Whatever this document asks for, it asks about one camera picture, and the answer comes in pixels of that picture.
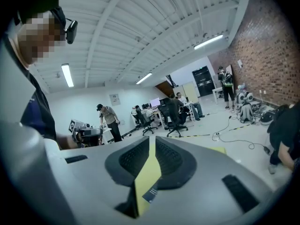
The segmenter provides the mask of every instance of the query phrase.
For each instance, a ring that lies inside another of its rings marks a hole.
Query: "white wall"
[[[212,68],[210,60],[208,59],[208,57],[204,57],[176,70],[175,72],[172,72],[171,78],[179,86],[185,83],[193,82],[197,96],[200,97],[199,90],[192,72],[204,66],[207,66],[211,77],[215,75],[215,71]]]
[[[109,95],[118,94],[120,105],[112,106]],[[96,106],[102,104],[111,106],[116,112],[120,121],[125,124],[120,125],[121,135],[135,128],[131,118],[133,106],[149,103],[149,100],[155,98],[165,98],[165,94],[157,88],[113,88],[106,87],[88,88],[79,90],[69,90],[46,95],[52,116],[55,120],[56,132],[69,135],[68,126],[71,119],[89,123],[99,127],[99,112]]]

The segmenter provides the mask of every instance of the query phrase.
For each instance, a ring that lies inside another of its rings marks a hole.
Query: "ceiling light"
[[[72,77],[71,77],[71,74],[70,74],[69,64],[68,63],[62,64],[61,65],[61,69],[62,69],[62,72],[63,72],[63,74],[65,76],[66,81],[67,81],[67,85],[70,88],[74,87],[74,84],[73,84],[73,81],[72,81]]]
[[[212,39],[210,39],[210,40],[207,40],[207,41],[204,42],[204,43],[201,43],[201,44],[195,46],[194,49],[196,50],[196,49],[198,49],[198,48],[200,48],[200,47],[203,47],[203,46],[207,45],[208,43],[212,43],[212,42],[214,42],[214,41],[217,41],[217,40],[219,40],[219,39],[222,38],[222,37],[223,37],[223,34],[221,34],[221,35],[219,35],[219,36],[216,36],[216,37],[214,37],[214,38],[212,38]]]
[[[152,73],[148,73],[145,77],[143,77],[140,81],[138,81],[136,84],[140,84],[142,81],[144,81],[146,78],[150,77]]]

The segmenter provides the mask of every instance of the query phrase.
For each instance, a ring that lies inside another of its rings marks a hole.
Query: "white ceiling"
[[[158,77],[226,48],[248,0],[60,0],[77,36],[31,69],[46,93],[69,89],[61,71],[69,63],[75,88],[106,82],[135,84]],[[224,39],[194,51],[218,34]]]

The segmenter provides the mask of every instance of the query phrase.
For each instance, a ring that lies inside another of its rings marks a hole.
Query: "computer monitor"
[[[160,105],[159,97],[154,100],[151,100],[150,103],[151,103],[151,107],[159,106]]]

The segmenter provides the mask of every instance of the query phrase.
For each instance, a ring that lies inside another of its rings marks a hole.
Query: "fluorescent light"
[[[143,77],[140,81],[138,81],[136,84],[140,84],[142,81],[144,81],[146,78],[150,77],[152,73],[148,73],[145,77]]]
[[[69,88],[74,87],[72,77],[70,74],[69,64],[68,63],[62,64],[61,69],[62,69],[62,72],[64,73],[64,76],[65,76],[65,79],[67,81],[67,85],[69,86]]]
[[[201,43],[201,44],[195,46],[194,49],[196,50],[196,49],[198,49],[198,48],[200,48],[200,47],[203,47],[203,46],[207,45],[208,43],[212,43],[212,42],[214,42],[214,41],[217,41],[217,40],[219,40],[219,39],[222,38],[222,37],[223,37],[223,34],[221,34],[221,35],[219,35],[219,36],[216,36],[216,37],[214,37],[214,38],[212,38],[212,39],[210,39],[210,40],[207,40],[207,41],[204,42],[204,43]]]

